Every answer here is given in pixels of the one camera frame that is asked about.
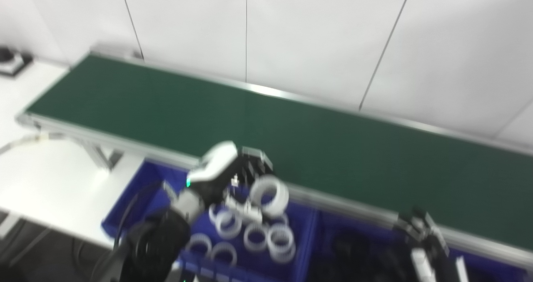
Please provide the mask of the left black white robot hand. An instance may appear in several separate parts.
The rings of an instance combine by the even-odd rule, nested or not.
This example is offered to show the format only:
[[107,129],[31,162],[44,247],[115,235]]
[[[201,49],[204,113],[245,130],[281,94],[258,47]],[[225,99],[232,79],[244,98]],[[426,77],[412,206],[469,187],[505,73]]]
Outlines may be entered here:
[[225,204],[230,210],[252,222],[265,222],[271,216],[251,199],[241,199],[228,188],[232,182],[244,183],[251,187],[263,176],[272,176],[274,165],[267,155],[255,148],[238,147],[233,141],[222,141],[211,147],[190,170],[186,179],[187,199],[194,199],[199,206],[191,213],[189,222],[198,218],[201,212],[210,207]]

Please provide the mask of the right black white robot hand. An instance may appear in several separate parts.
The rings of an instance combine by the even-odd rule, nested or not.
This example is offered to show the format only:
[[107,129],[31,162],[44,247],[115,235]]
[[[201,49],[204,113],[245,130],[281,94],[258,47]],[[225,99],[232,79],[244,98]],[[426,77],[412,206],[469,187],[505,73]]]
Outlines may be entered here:
[[419,282],[468,282],[464,257],[451,257],[450,248],[432,216],[419,206],[399,214],[394,229],[401,233]]

